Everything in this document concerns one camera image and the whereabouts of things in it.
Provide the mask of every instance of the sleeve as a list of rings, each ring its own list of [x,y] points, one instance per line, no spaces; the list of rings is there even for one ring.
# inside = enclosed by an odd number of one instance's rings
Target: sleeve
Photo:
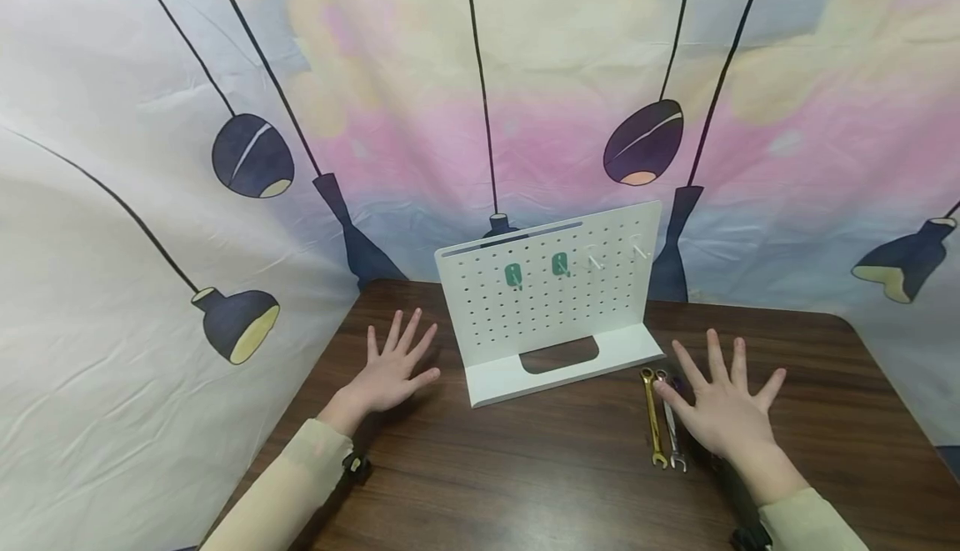
[[[309,419],[260,474],[202,551],[286,551],[343,475],[350,439]]]
[[[774,551],[867,551],[857,533],[813,488],[765,505],[759,513]]]

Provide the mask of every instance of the gold wrench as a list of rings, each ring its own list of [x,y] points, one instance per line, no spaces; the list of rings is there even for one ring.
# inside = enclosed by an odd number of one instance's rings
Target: gold wrench
[[[654,455],[652,461],[654,465],[659,462],[663,469],[666,469],[666,457],[663,456],[661,446],[659,446],[659,424],[657,423],[657,406],[654,405],[654,370],[650,368],[640,369],[640,377],[643,378],[643,388],[647,394],[647,414],[650,417],[650,436],[654,439]]]
[[[657,380],[670,386],[666,379],[666,373],[662,369],[657,370]],[[687,473],[687,458],[680,452],[680,443],[677,442],[677,424],[673,419],[673,409],[668,403],[663,404],[663,417],[666,418],[666,428],[670,433],[670,468],[677,469],[677,463],[683,466],[683,473]]]

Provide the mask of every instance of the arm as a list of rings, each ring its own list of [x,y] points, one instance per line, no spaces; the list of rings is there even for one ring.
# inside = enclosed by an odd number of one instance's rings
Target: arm
[[[383,353],[370,326],[367,367],[333,395],[317,419],[306,421],[210,533],[202,551],[284,551],[293,543],[340,482],[341,462],[353,450],[349,437],[367,414],[396,407],[440,376],[440,370],[432,368],[411,377],[437,332],[436,324],[430,326],[407,353],[419,317],[421,310],[399,337],[403,313],[397,312]]]
[[[747,347],[733,344],[727,372],[718,333],[707,331],[708,382],[687,350],[673,342],[677,360],[696,398],[691,406],[680,393],[656,382],[657,394],[680,416],[683,425],[705,448],[726,458],[737,470],[759,506],[760,520],[775,551],[866,551],[867,547],[833,506],[810,488],[786,453],[774,441],[768,411],[783,385],[780,368],[756,395],[747,388]]]

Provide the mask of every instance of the green tag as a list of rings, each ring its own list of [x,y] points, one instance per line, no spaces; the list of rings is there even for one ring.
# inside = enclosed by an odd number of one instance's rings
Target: green tag
[[[507,285],[516,286],[517,289],[523,291],[523,273],[520,272],[520,264],[510,264],[503,271],[507,274]]]
[[[570,278],[570,268],[567,267],[566,253],[556,253],[550,263],[553,266],[553,275],[555,275],[555,277],[566,275],[567,278]]]

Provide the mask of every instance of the pegboard stand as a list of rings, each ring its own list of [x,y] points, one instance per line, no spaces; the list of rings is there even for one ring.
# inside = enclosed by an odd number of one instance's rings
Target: pegboard stand
[[[659,202],[438,249],[470,405],[637,366],[663,353],[643,325]],[[593,337],[592,360],[529,373],[520,355]]]

